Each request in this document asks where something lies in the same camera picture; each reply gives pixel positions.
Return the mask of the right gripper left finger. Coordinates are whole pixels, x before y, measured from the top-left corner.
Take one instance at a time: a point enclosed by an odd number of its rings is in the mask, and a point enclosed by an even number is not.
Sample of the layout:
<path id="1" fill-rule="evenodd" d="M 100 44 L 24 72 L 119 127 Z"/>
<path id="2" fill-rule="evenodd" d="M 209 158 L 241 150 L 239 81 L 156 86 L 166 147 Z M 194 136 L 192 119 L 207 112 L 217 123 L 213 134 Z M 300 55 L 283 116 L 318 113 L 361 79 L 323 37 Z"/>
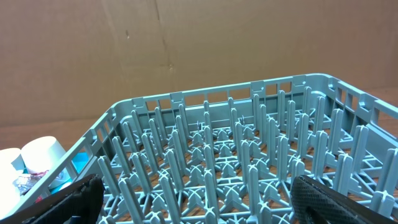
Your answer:
<path id="1" fill-rule="evenodd" d="M 1 220 L 1 224 L 96 223 L 104 200 L 101 177 L 91 174 Z"/>

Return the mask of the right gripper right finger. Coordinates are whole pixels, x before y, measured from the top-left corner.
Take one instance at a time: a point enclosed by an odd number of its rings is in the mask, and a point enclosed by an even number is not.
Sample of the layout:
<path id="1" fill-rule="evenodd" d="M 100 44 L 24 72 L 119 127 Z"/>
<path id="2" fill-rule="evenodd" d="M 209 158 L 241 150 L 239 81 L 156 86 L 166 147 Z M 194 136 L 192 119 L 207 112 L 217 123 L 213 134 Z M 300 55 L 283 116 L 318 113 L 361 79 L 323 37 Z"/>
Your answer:
<path id="1" fill-rule="evenodd" d="M 394 223 L 387 212 L 391 209 L 370 209 L 306 175 L 296 177 L 292 184 L 291 202 L 300 223 Z"/>

